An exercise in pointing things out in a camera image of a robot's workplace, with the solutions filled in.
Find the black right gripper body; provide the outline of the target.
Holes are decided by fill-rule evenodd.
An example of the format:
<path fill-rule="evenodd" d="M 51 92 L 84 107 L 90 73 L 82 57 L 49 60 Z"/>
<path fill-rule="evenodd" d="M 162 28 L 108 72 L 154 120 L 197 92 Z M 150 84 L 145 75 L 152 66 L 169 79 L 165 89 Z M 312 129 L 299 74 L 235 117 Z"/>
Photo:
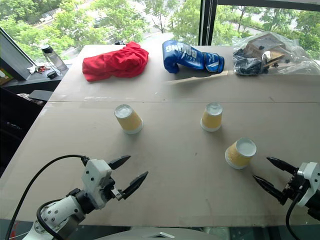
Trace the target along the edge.
<path fill-rule="evenodd" d="M 282 192 L 288 199 L 293 200 L 303 190 L 304 184 L 305 179 L 302 175 L 299 175 L 299 168 L 297 167 Z"/>

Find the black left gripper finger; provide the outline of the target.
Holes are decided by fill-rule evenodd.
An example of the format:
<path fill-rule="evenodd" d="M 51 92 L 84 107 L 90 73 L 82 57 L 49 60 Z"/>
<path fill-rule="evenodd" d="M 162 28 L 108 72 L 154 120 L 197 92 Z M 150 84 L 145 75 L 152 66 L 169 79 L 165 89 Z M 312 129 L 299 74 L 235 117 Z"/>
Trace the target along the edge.
<path fill-rule="evenodd" d="M 122 191 L 122 198 L 124 200 L 126 200 L 127 198 L 129 198 L 143 183 L 143 181 L 146 179 L 147 175 L 148 175 L 148 171 L 140 174 L 139 176 L 137 176 L 134 180 L 132 180 L 129 184 L 129 186 Z"/>
<path fill-rule="evenodd" d="M 122 166 L 130 157 L 130 155 L 120 156 L 116 159 L 109 161 L 107 164 L 112 170 L 116 170 L 117 168 Z"/>

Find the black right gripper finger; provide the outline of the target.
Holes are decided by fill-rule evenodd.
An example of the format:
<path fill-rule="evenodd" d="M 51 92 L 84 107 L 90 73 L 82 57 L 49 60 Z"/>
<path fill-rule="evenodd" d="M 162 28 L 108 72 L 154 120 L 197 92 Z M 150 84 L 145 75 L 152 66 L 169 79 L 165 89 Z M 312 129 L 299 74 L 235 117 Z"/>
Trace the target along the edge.
<path fill-rule="evenodd" d="M 252 177 L 267 193 L 275 197 L 281 205 L 286 203 L 286 195 L 280 190 L 276 189 L 272 183 L 257 175 L 253 175 Z"/>
<path fill-rule="evenodd" d="M 278 169 L 288 172 L 290 174 L 296 174 L 298 168 L 275 157 L 266 157 L 266 159 L 272 163 Z"/>

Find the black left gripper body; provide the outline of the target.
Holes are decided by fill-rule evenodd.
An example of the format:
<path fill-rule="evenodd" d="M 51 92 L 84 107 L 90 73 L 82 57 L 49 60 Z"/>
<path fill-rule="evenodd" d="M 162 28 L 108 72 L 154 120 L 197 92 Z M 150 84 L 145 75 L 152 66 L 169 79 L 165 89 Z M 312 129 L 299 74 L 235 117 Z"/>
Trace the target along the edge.
<path fill-rule="evenodd" d="M 115 180 L 110 177 L 107 179 L 106 185 L 101 189 L 101 194 L 105 201 L 110 201 L 111 199 L 120 201 L 124 198 L 122 190 L 117 189 L 115 183 Z"/>

